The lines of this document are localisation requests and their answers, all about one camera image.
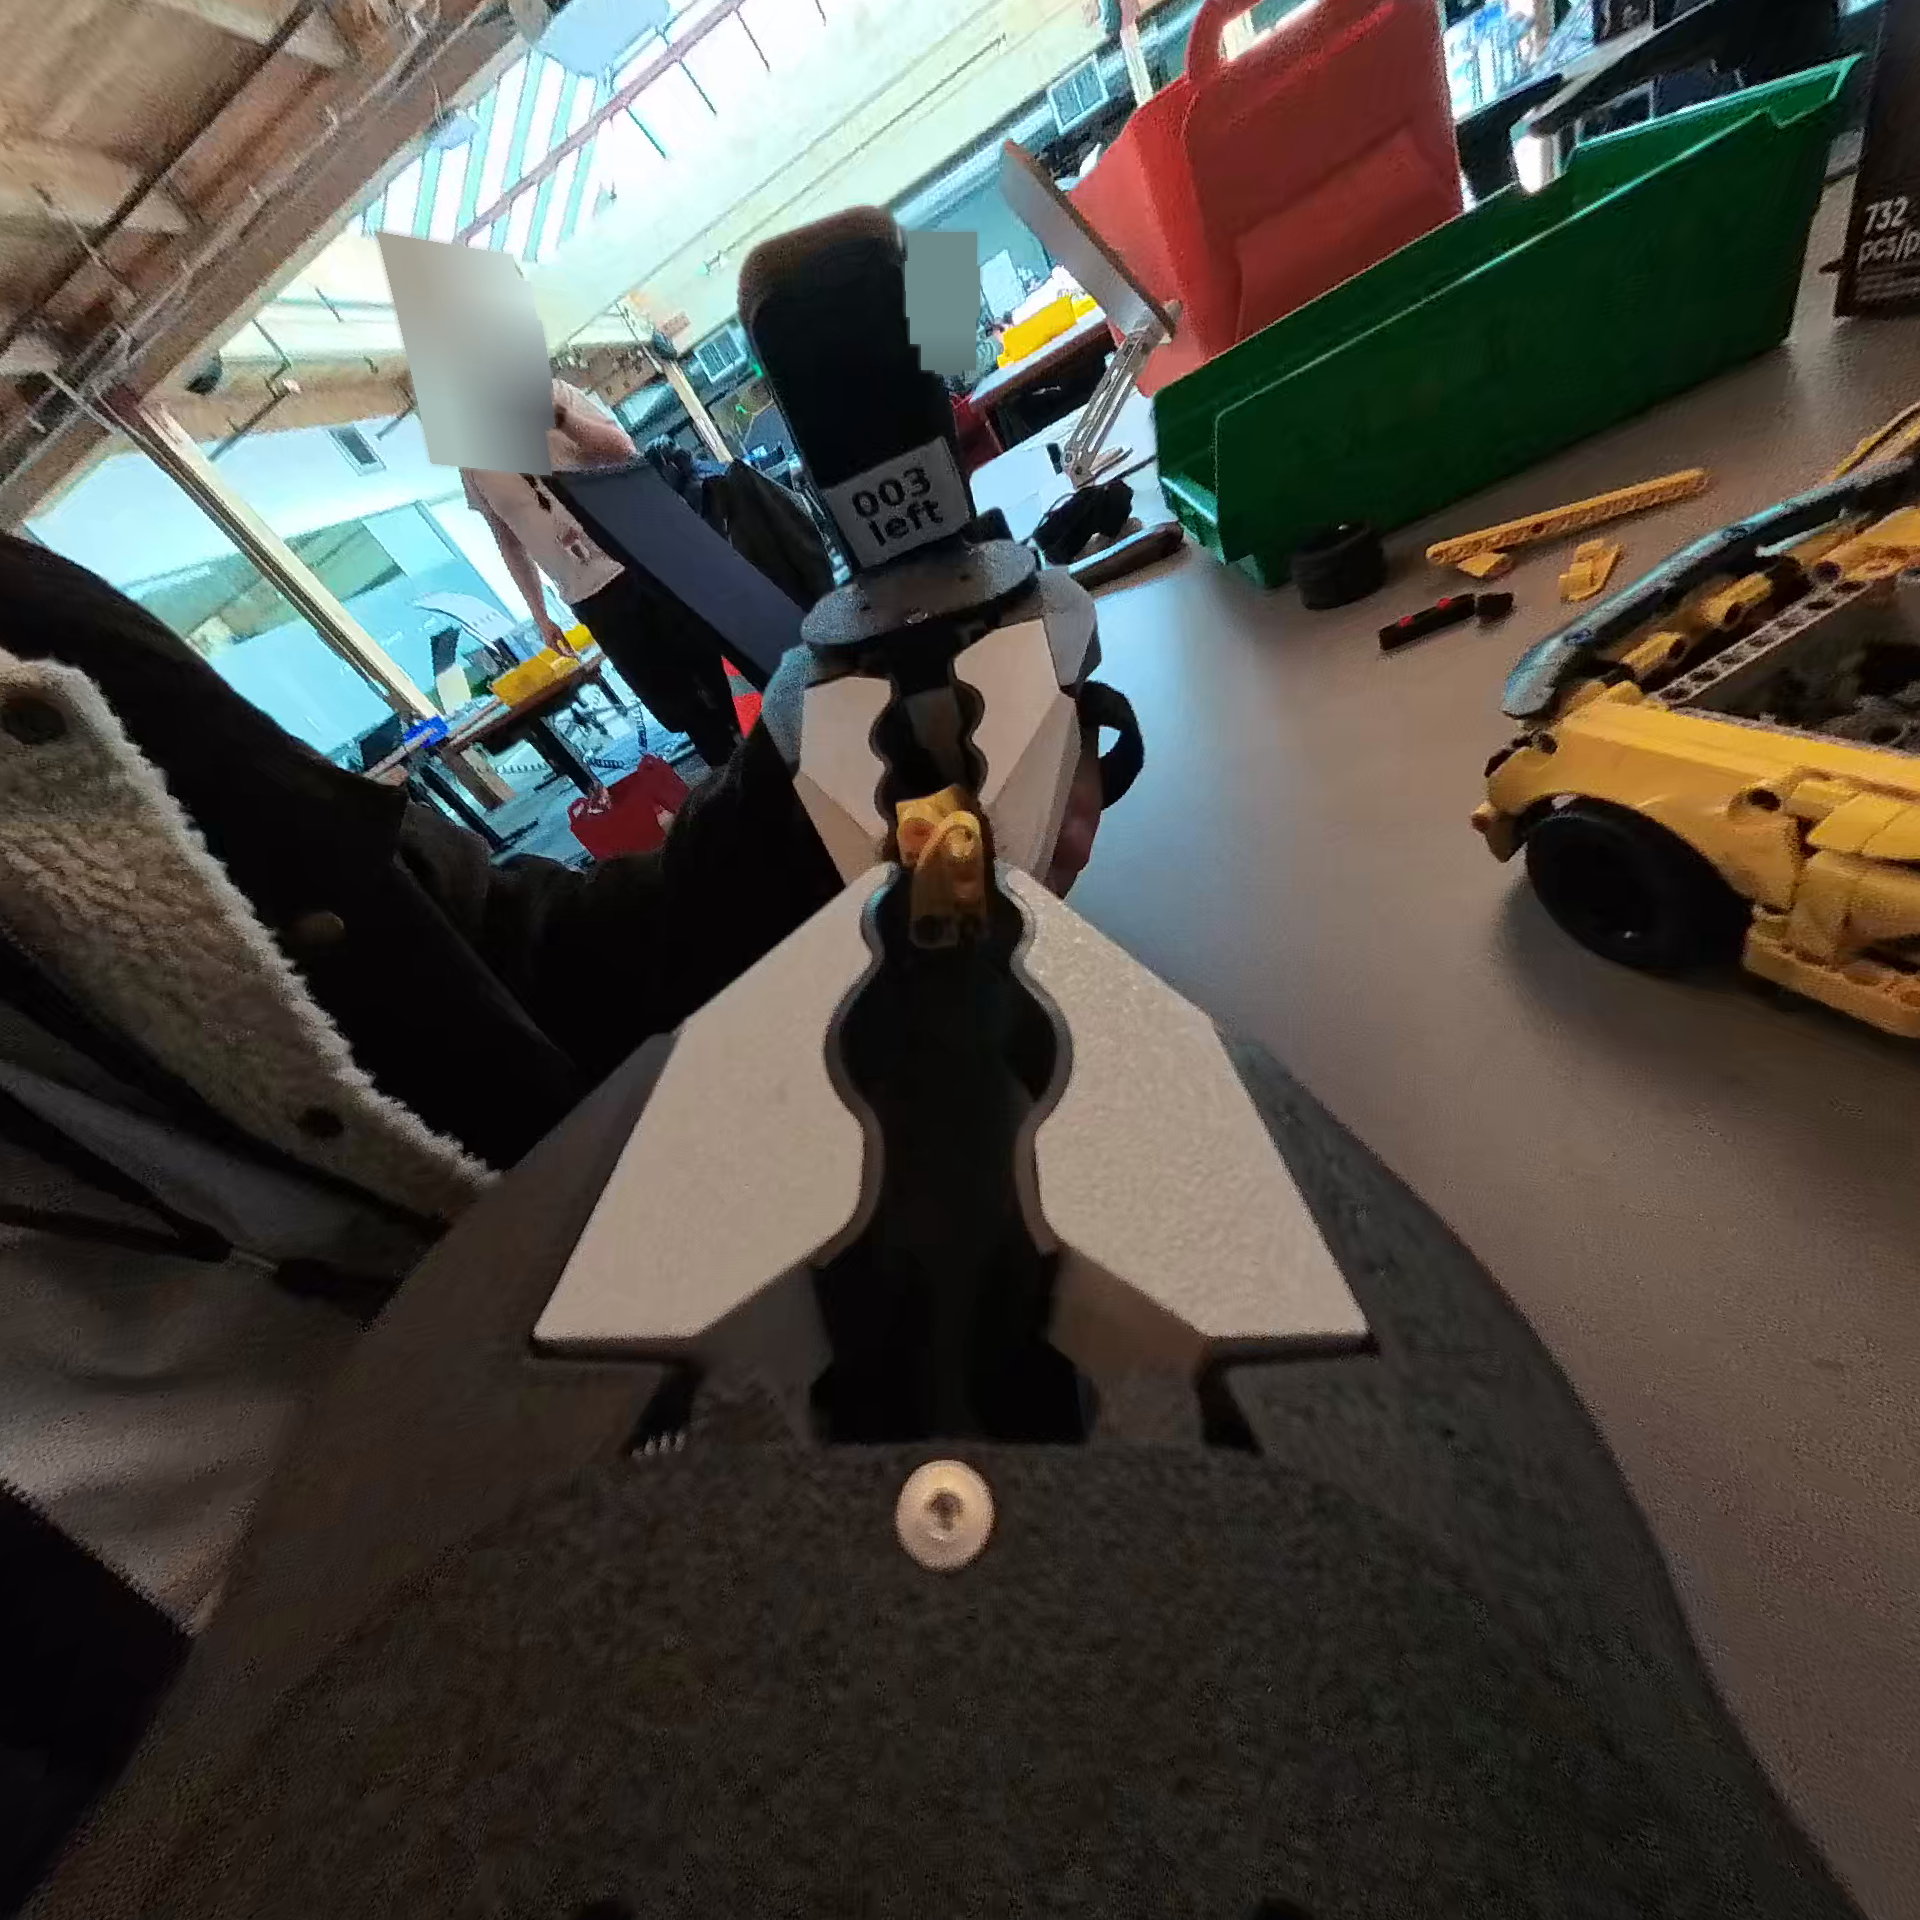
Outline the long yellow brick beam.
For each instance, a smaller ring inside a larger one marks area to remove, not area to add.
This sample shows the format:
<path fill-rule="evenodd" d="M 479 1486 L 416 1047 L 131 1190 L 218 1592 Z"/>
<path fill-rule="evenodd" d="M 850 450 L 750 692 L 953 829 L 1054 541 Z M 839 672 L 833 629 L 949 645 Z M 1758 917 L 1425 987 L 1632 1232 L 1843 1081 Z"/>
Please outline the long yellow brick beam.
<path fill-rule="evenodd" d="M 1499 571 L 1513 569 L 1513 561 L 1526 548 L 1590 536 L 1607 522 L 1699 498 L 1710 487 L 1715 487 L 1710 471 L 1675 471 L 1675 475 L 1659 475 L 1635 487 L 1619 487 L 1619 489 L 1561 502 L 1536 513 L 1516 513 L 1516 520 L 1467 529 L 1467 536 L 1451 536 L 1425 548 L 1425 562 L 1444 571 L 1465 571 L 1470 581 L 1495 581 Z"/>

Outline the green plastic bin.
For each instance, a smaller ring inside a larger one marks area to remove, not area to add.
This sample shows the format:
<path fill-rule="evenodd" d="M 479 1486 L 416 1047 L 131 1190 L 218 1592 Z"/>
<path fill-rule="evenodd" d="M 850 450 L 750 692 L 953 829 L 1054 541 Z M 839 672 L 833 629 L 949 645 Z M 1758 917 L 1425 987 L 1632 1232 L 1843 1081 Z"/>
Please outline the green plastic bin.
<path fill-rule="evenodd" d="M 1159 489 L 1274 587 L 1329 522 L 1424 522 L 1782 347 L 1836 59 L 1585 139 L 1155 397 Z"/>

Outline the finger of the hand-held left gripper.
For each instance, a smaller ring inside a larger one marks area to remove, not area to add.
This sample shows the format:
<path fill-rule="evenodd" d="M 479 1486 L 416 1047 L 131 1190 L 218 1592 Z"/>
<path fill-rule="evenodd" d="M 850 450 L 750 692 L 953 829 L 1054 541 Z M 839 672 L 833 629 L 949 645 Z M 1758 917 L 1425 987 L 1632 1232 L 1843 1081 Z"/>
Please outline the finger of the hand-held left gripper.
<path fill-rule="evenodd" d="M 890 695 L 887 679 L 839 664 L 781 664 L 760 695 L 760 724 L 839 880 L 872 878 L 887 860 L 890 825 L 880 813 L 887 769 L 877 729 Z"/>
<path fill-rule="evenodd" d="M 995 865 L 1045 880 L 1059 813 L 1088 764 L 1080 715 L 1038 621 L 999 626 L 958 654 L 964 762 Z"/>

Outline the small yellow brick assembly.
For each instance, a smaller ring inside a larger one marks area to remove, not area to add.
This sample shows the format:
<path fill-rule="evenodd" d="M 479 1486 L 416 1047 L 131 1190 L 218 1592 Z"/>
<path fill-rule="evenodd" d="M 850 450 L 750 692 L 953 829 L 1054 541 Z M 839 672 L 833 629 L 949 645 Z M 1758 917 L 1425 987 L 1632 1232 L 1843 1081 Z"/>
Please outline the small yellow brick assembly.
<path fill-rule="evenodd" d="M 964 786 L 896 802 L 896 856 L 916 952 L 958 952 L 987 933 L 995 868 Z"/>

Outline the black and red brick piece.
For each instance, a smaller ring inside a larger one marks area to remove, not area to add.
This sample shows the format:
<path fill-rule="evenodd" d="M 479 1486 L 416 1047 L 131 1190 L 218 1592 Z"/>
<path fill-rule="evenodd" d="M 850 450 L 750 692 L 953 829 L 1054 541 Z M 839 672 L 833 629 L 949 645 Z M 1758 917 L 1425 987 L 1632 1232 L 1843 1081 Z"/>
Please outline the black and red brick piece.
<path fill-rule="evenodd" d="M 1377 629 L 1382 654 L 1401 654 L 1414 640 L 1467 629 L 1467 626 L 1499 626 L 1513 617 L 1513 592 L 1451 592 L 1430 601 L 1425 609 L 1401 611 Z"/>

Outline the dark flat board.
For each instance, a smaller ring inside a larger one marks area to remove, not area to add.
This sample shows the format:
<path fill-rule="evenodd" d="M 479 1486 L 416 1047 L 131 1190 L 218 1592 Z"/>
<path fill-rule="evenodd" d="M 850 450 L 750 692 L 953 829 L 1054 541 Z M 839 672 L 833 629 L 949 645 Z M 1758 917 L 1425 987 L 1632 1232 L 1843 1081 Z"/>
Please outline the dark flat board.
<path fill-rule="evenodd" d="M 694 611 L 757 689 L 803 640 L 803 609 L 730 541 L 705 525 L 648 460 L 549 475 L 549 492 L 596 548 Z"/>

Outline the red plastic bin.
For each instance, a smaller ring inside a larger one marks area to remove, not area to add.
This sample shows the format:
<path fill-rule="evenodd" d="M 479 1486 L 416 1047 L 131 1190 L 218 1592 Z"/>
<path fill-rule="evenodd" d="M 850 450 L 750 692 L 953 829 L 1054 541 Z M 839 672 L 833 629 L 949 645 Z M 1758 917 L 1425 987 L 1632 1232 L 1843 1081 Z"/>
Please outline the red plastic bin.
<path fill-rule="evenodd" d="M 1159 397 L 1465 210 L 1444 7 L 1324 0 L 1246 54 L 1253 5 L 1209 0 L 1182 75 L 1155 91 L 1069 203 L 1177 334 Z"/>

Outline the grey desk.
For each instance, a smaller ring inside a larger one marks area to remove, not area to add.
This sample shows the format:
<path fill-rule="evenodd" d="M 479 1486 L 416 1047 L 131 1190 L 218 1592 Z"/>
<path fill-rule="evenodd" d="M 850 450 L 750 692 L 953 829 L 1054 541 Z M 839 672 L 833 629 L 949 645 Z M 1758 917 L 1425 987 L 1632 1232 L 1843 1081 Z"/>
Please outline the grey desk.
<path fill-rule="evenodd" d="M 1916 1047 L 1565 941 L 1470 829 L 1513 617 L 1377 650 L 1202 553 L 1102 592 L 1147 764 L 1071 908 L 1265 1045 L 1519 1303 L 1643 1507 L 1779 1794 L 1916 1917 Z"/>

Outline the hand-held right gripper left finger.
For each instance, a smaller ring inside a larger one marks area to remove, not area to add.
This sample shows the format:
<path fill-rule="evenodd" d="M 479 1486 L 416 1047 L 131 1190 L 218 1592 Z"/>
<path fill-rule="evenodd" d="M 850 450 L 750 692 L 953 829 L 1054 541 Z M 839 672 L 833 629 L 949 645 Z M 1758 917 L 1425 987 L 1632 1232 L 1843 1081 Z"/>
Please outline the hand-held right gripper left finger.
<path fill-rule="evenodd" d="M 839 1017 L 877 971 L 869 868 L 768 957 L 702 1004 L 547 1296 L 541 1359 L 631 1359 L 702 1372 L 822 1372 L 813 1260 L 869 1207 L 869 1128 L 832 1068 Z"/>

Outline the dark cylinder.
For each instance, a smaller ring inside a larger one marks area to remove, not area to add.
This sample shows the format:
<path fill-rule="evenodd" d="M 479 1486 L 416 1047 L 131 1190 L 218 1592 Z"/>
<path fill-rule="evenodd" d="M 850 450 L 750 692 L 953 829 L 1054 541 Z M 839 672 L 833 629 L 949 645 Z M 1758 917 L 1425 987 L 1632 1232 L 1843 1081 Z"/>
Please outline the dark cylinder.
<path fill-rule="evenodd" d="M 1107 592 L 1122 581 L 1134 581 L 1177 556 L 1182 556 L 1188 536 L 1177 520 L 1163 520 L 1155 525 L 1137 525 L 1112 545 L 1107 545 L 1093 556 L 1080 556 L 1069 562 L 1069 581 L 1080 584 L 1087 592 Z"/>

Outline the person's fleece-lined black jacket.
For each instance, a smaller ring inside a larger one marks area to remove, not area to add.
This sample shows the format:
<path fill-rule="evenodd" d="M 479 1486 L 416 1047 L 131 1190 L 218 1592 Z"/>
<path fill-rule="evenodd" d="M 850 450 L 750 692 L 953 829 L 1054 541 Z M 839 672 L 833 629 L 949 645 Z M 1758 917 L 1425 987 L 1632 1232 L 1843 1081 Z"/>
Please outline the person's fleece-lined black jacket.
<path fill-rule="evenodd" d="M 490 1086 L 416 825 L 452 824 L 4 536 L 14 1697 L 175 1669 L 314 1383 L 563 1123 Z"/>

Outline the grey folding metal stand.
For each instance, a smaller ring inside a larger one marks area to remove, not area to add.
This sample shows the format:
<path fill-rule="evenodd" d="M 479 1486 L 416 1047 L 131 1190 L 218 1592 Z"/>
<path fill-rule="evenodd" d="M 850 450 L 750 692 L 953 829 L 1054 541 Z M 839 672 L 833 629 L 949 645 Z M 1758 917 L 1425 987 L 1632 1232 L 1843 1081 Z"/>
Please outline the grey folding metal stand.
<path fill-rule="evenodd" d="M 1009 215 L 1058 254 L 1059 266 L 1093 295 L 1098 312 L 1118 331 L 1102 383 L 1080 408 L 1069 441 L 1059 444 L 1059 475 L 1071 489 L 1118 477 L 1122 453 L 1107 441 L 1137 391 L 1149 355 L 1177 334 L 1177 309 L 1163 309 L 1118 260 L 1118 250 L 1076 215 L 1027 149 L 1004 139 L 999 188 Z"/>

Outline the red container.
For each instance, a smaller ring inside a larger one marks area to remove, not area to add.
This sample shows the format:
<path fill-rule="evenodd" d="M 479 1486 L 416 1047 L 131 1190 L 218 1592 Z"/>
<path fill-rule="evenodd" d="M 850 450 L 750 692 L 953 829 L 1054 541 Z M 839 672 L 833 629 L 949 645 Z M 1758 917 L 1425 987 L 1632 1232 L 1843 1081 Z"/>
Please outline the red container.
<path fill-rule="evenodd" d="M 686 797 L 686 780 L 660 758 L 642 758 L 613 786 L 577 797 L 569 829 L 591 860 L 654 856 Z"/>

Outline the black toy tyre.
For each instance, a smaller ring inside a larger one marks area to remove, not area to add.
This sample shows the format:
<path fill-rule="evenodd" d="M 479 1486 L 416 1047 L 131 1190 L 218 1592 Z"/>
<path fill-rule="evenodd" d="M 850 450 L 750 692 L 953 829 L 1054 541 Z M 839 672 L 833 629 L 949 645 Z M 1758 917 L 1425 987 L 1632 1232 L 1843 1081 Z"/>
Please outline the black toy tyre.
<path fill-rule="evenodd" d="M 1329 522 L 1299 541 L 1287 577 L 1306 611 L 1334 611 L 1387 584 L 1387 545 L 1364 520 Z"/>

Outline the black pouch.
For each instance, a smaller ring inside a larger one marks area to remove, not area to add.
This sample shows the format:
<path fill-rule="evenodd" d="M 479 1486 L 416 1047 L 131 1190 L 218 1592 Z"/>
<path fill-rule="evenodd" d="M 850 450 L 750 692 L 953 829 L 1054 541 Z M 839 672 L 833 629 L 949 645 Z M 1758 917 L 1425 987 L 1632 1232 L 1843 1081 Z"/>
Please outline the black pouch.
<path fill-rule="evenodd" d="M 1098 548 L 1111 548 L 1122 541 L 1134 522 L 1134 489 L 1128 477 L 1111 477 L 1087 489 L 1069 489 L 1059 502 L 1054 502 L 1037 529 L 1027 536 L 1027 548 L 1049 562 L 1049 569 L 1069 569 Z"/>

